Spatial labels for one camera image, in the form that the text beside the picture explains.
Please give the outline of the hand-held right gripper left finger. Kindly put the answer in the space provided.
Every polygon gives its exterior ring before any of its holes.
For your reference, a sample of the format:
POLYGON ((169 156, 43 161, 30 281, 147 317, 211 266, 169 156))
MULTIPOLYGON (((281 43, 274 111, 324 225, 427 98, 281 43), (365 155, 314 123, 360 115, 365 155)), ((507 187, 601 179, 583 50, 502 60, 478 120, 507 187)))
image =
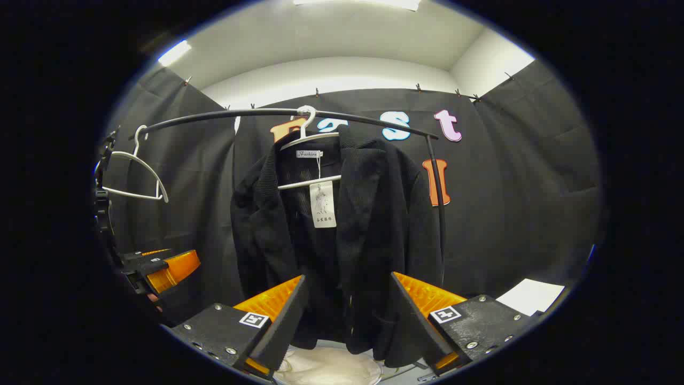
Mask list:
POLYGON ((212 304, 172 327, 173 338, 225 368, 272 380, 308 304, 299 275, 237 305, 212 304))

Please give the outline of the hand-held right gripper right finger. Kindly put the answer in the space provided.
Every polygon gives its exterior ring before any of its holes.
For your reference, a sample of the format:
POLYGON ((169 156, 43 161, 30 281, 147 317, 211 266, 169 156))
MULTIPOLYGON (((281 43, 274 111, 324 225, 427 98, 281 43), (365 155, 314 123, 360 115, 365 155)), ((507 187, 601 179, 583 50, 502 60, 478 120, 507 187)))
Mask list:
POLYGON ((398 335, 436 376, 498 352, 538 323, 489 295, 465 299, 407 275, 393 272, 398 335))

